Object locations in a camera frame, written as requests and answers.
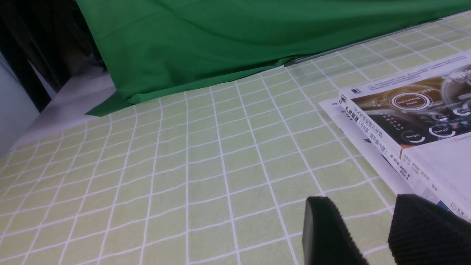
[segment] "circular dashboard graphic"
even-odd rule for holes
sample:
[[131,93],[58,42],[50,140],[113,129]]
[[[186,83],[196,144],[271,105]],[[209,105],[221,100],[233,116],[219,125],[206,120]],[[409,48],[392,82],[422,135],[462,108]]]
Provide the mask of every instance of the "circular dashboard graphic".
[[391,104],[400,110],[417,111],[428,108],[430,99],[419,93],[405,92],[394,96]]

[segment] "publisher logo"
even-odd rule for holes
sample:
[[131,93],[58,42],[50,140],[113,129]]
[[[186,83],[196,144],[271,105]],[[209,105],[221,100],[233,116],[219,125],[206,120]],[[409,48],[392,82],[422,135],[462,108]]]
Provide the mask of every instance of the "publisher logo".
[[358,89],[356,89],[356,88],[352,89],[352,92],[353,92],[355,95],[361,94],[361,91],[358,90]]

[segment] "stack of books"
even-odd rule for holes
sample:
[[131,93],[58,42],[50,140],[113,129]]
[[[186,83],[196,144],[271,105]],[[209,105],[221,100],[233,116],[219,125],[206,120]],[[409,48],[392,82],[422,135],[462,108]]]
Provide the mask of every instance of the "stack of books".
[[342,109],[414,193],[471,222],[471,51],[323,104]]

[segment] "white surface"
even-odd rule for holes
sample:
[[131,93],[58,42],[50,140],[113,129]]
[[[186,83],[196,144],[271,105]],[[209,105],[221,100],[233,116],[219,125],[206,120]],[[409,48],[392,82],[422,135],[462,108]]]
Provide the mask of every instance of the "white surface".
[[384,160],[374,144],[367,141],[368,137],[345,113],[337,99],[324,100],[319,104],[396,195],[415,193],[394,168]]
[[85,67],[65,84],[14,147],[96,119],[85,113],[115,91],[111,77],[102,68]]
[[0,157],[38,115],[38,110],[0,54]]
[[42,85],[46,89],[48,95],[51,97],[51,99],[54,99],[57,96],[57,92],[51,87],[51,85],[42,77],[42,75],[38,72],[36,67],[31,64],[31,67],[33,68],[34,72],[38,76],[39,80],[41,81]]

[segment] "black object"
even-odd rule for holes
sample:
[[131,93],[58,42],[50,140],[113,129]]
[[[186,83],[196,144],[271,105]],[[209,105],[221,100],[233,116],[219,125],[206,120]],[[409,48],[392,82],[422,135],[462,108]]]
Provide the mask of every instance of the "black object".
[[56,10],[54,9],[54,1],[52,0],[50,3],[49,3],[49,16],[50,16],[50,20],[51,20],[51,31],[53,34],[56,33],[56,23],[55,23],[55,19],[54,19],[54,16],[57,18],[57,20],[59,20],[60,24],[62,25],[62,27],[65,29],[65,31],[68,33],[68,35],[71,37],[72,41],[74,42],[75,46],[78,47],[85,56],[88,55],[88,53],[85,51],[85,49],[80,45],[80,42],[79,40],[72,34],[72,32],[70,32],[69,28],[67,27],[67,25],[65,24],[64,20],[62,20],[62,18],[59,16],[59,14],[56,12]]
[[471,225],[413,194],[396,198],[388,238],[397,264],[471,264]]
[[75,0],[67,0],[67,2],[73,8],[73,20],[75,22],[76,27],[80,29],[87,37],[87,41],[89,43],[89,47],[91,50],[90,64],[94,66],[102,67],[106,70],[105,62],[103,61],[103,58],[101,57],[100,51],[98,50],[98,47],[93,39],[93,36],[90,32],[87,22],[85,21],[85,18],[83,17],[82,12],[80,11],[79,5],[77,4]]
[[5,57],[35,107],[39,112],[43,111],[51,101],[51,97],[2,18],[0,18],[0,36],[0,51],[3,57]]
[[70,73],[57,53],[54,43],[50,41],[52,38],[41,26],[39,19],[27,0],[13,0],[11,3],[18,13],[19,19],[27,29],[41,58],[52,73],[55,83],[58,87],[62,87],[70,79]]
[[302,246],[305,265],[367,265],[342,220],[327,197],[306,200]]

